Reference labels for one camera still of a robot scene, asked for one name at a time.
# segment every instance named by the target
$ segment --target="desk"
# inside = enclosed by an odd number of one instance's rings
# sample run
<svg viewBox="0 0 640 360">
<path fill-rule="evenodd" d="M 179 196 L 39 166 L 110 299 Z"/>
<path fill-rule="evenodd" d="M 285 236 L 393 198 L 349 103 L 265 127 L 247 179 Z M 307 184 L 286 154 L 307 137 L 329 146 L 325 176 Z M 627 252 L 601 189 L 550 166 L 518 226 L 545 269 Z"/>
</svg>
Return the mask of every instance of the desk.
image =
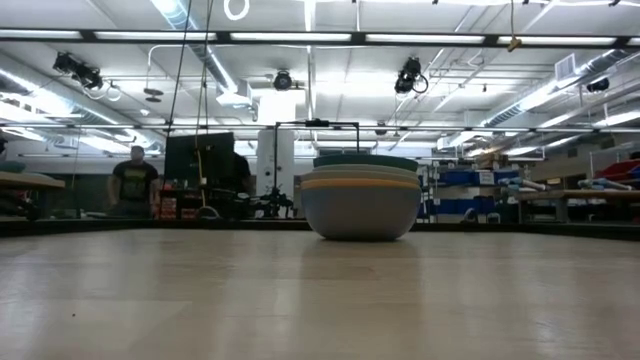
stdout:
<svg viewBox="0 0 640 360">
<path fill-rule="evenodd" d="M 518 200 L 518 215 L 520 223 L 524 223 L 527 215 L 528 203 L 534 200 L 555 200 L 556 220 L 566 223 L 569 221 L 569 199 L 605 199 L 625 202 L 640 202 L 640 191 L 610 191 L 610 190 L 552 190 L 541 192 L 527 192 L 515 195 Z"/>
</svg>

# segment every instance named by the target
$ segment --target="black t-shirt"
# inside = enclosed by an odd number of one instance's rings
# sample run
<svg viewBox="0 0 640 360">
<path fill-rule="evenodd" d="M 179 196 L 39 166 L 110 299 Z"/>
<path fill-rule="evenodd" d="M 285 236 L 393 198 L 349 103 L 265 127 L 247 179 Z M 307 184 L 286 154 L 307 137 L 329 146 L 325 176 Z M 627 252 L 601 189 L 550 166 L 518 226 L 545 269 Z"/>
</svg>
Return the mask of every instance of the black t-shirt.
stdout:
<svg viewBox="0 0 640 360">
<path fill-rule="evenodd" d="M 146 162 L 136 165 L 125 161 L 116 165 L 113 175 L 120 179 L 120 200 L 148 202 L 151 182 L 158 178 L 158 170 Z"/>
<path fill-rule="evenodd" d="M 221 179 L 220 185 L 222 188 L 237 191 L 248 192 L 242 180 L 251 176 L 251 170 L 249 170 L 249 162 L 243 156 L 236 153 L 233 154 L 233 176 Z"/>
</svg>

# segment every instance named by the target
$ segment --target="yellow stripe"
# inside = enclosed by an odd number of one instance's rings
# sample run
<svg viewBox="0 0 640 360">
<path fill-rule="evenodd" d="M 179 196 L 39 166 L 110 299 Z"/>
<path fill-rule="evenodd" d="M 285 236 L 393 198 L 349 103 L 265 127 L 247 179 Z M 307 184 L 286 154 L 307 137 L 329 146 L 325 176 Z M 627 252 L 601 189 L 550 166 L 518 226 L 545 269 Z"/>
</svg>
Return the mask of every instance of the yellow stripe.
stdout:
<svg viewBox="0 0 640 360">
<path fill-rule="evenodd" d="M 382 187 L 403 187 L 419 190 L 416 184 L 402 181 L 381 180 L 381 179 L 321 179 L 303 181 L 300 185 L 304 189 L 314 189 L 321 187 L 366 187 L 366 186 L 382 186 Z"/>
</svg>

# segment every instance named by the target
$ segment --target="light fixture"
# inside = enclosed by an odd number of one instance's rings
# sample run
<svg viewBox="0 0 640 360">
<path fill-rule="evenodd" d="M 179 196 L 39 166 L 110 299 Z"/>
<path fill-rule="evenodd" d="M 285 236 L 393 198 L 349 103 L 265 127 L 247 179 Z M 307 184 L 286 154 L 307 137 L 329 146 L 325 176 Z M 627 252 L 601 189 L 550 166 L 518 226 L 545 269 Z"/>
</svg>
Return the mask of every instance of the light fixture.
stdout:
<svg viewBox="0 0 640 360">
<path fill-rule="evenodd" d="M 554 147 L 558 147 L 560 145 L 564 145 L 566 143 L 568 143 L 569 141 L 575 140 L 578 138 L 578 135 L 576 136 L 571 136 L 568 138 L 564 138 L 564 139 L 560 139 L 560 140 L 556 140 L 548 145 L 545 145 L 545 148 L 554 148 Z"/>
<path fill-rule="evenodd" d="M 179 0 L 151 0 L 153 5 L 163 14 L 170 14 L 178 10 Z"/>
<path fill-rule="evenodd" d="M 0 29 L 0 38 L 13 39 L 82 39 L 79 31 Z"/>
<path fill-rule="evenodd" d="M 20 136 L 23 137 L 25 139 L 29 139 L 29 140 L 35 140 L 35 141 L 44 141 L 44 138 L 36 133 L 34 133 L 33 131 L 29 131 L 25 128 L 21 128 L 21 127 L 5 127 L 2 129 L 2 131 L 8 133 L 8 134 L 12 134 L 12 135 L 16 135 L 16 136 Z"/>
<path fill-rule="evenodd" d="M 482 44 L 484 36 L 475 35 L 409 35 L 409 34 L 368 34 L 367 42 L 404 42 L 416 44 Z"/>
<path fill-rule="evenodd" d="M 630 111 L 627 113 L 609 116 L 608 118 L 600 120 L 593 125 L 598 127 L 614 126 L 637 118 L 640 118 L 640 111 Z"/>
<path fill-rule="evenodd" d="M 231 33 L 235 41 L 350 41 L 351 34 L 341 33 Z"/>
<path fill-rule="evenodd" d="M 504 155 L 507 156 L 518 156 L 518 155 L 522 155 L 522 154 L 526 154 L 529 152 L 532 152 L 534 150 L 536 150 L 538 147 L 537 146 L 524 146 L 524 147 L 520 147 L 520 148 L 514 148 L 511 150 L 508 150 L 504 153 Z"/>
<path fill-rule="evenodd" d="M 547 121 L 543 122 L 542 125 L 540 125 L 539 127 L 548 128 L 550 126 L 558 125 L 558 124 L 560 124 L 562 122 L 565 122 L 569 118 L 570 118 L 569 115 L 566 115 L 566 114 L 565 115 L 560 115 L 560 116 L 557 116 L 557 117 L 555 117 L 555 118 L 553 118 L 551 120 L 547 120 Z"/>
<path fill-rule="evenodd" d="M 500 36 L 498 44 L 511 43 L 511 36 Z M 518 36 L 523 45 L 611 45 L 615 37 Z"/>
<path fill-rule="evenodd" d="M 222 95 L 216 98 L 218 103 L 222 106 L 230 105 L 230 106 L 249 106 L 251 105 L 251 100 L 246 96 L 241 96 L 238 94 L 234 94 L 232 92 L 225 92 Z"/>
<path fill-rule="evenodd" d="M 100 40 L 176 40 L 185 39 L 185 33 L 182 31 L 96 31 L 96 38 Z M 206 32 L 187 32 L 186 40 L 188 41 L 204 41 L 205 39 L 216 40 L 215 33 Z"/>
<path fill-rule="evenodd" d="M 98 150 L 113 152 L 113 153 L 126 153 L 131 151 L 128 146 L 118 144 L 117 142 L 95 137 L 95 136 L 82 136 L 80 142 L 89 145 Z"/>
</svg>

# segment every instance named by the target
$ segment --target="workbench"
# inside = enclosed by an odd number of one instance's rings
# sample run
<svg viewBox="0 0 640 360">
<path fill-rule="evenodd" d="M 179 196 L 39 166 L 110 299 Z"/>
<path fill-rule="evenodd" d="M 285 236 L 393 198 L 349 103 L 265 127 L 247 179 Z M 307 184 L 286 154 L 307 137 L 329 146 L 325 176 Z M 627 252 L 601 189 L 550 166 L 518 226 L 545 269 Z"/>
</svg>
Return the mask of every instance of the workbench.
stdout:
<svg viewBox="0 0 640 360">
<path fill-rule="evenodd" d="M 40 210 L 21 197 L 19 192 L 64 188 L 64 181 L 46 175 L 0 171 L 0 213 L 37 220 Z"/>
<path fill-rule="evenodd" d="M 569 199 L 604 199 L 615 200 L 620 202 L 640 202 L 640 191 L 622 191 L 622 190 L 552 190 L 540 192 L 527 192 L 516 194 L 515 199 L 518 200 L 518 216 L 520 223 L 525 222 L 528 214 L 529 202 L 535 200 L 553 200 L 555 201 L 556 220 L 562 223 L 569 222 L 568 201 Z"/>
</svg>

